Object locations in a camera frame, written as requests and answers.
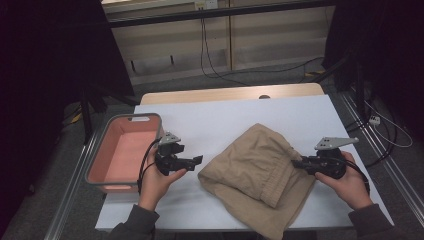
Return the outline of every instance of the folded fabric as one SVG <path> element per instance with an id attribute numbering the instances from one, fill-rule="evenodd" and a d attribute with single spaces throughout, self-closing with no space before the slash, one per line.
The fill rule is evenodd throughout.
<path id="1" fill-rule="evenodd" d="M 295 169 L 300 154 L 279 133 L 255 124 L 198 174 L 203 188 L 262 236 L 282 239 L 315 178 Z"/>

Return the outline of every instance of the gripper camera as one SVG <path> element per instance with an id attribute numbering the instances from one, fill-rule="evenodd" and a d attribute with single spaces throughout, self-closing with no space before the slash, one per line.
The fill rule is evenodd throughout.
<path id="1" fill-rule="evenodd" d="M 358 138 L 324 137 L 315 146 L 315 150 L 318 150 L 316 156 L 302 156 L 301 161 L 292 160 L 292 164 L 295 168 L 305 169 L 309 175 L 320 172 L 334 179 L 339 179 L 346 173 L 346 165 L 350 165 L 342 156 L 339 147 L 358 141 Z"/>
<path id="2" fill-rule="evenodd" d="M 202 163 L 203 156 L 197 156 L 193 159 L 178 158 L 176 154 L 184 151 L 184 145 L 178 144 L 179 141 L 181 139 L 170 132 L 166 132 L 165 136 L 159 141 L 155 163 L 159 171 L 165 176 L 168 176 L 170 171 L 178 171 L 183 168 L 187 171 L 194 171 L 195 166 Z"/>

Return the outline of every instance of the dark curtain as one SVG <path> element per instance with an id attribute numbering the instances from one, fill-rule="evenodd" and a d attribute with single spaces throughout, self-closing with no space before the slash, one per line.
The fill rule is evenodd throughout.
<path id="1" fill-rule="evenodd" d="M 424 21 L 421 1 L 347 1 L 336 6 L 327 38 L 328 69 L 343 56 L 351 60 L 334 74 L 338 90 L 356 80 L 356 63 L 363 66 L 365 81 L 373 86 L 411 133 L 424 139 L 424 102 L 421 68 L 424 64 Z"/>
<path id="2" fill-rule="evenodd" d="M 0 0 L 0 236 L 48 163 L 63 109 L 80 89 L 99 110 L 104 94 L 93 84 L 133 95 L 105 23 L 97 0 Z"/>

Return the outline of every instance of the plastic bin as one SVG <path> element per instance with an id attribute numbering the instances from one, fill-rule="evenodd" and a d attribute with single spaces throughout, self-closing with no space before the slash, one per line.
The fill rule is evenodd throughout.
<path id="1" fill-rule="evenodd" d="M 109 120 L 94 149 L 86 181 L 105 193 L 137 192 L 141 162 L 149 145 L 163 136 L 158 114 L 118 115 Z"/>

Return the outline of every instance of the white tabletop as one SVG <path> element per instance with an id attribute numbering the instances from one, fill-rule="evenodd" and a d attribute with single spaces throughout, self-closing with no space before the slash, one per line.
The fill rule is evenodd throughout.
<path id="1" fill-rule="evenodd" d="M 181 144 L 185 145 L 185 151 L 178 154 L 180 158 L 204 156 L 203 163 L 175 182 L 156 208 L 161 215 L 156 228 L 175 232 L 249 230 L 200 186 L 197 173 L 253 124 L 261 123 L 279 132 L 297 151 L 307 156 L 315 155 L 314 146 L 322 137 L 349 137 L 326 95 L 141 105 L 136 107 L 135 113 L 159 114 L 164 130 L 180 137 Z M 354 145 L 341 147 L 341 150 L 351 152 L 370 179 Z M 372 182 L 370 187 L 372 200 L 392 222 Z M 137 193 L 108 194 L 96 229 L 110 231 L 118 223 L 125 222 L 137 201 Z M 352 224 L 347 216 L 350 211 L 331 188 L 316 182 L 289 229 L 350 227 Z"/>

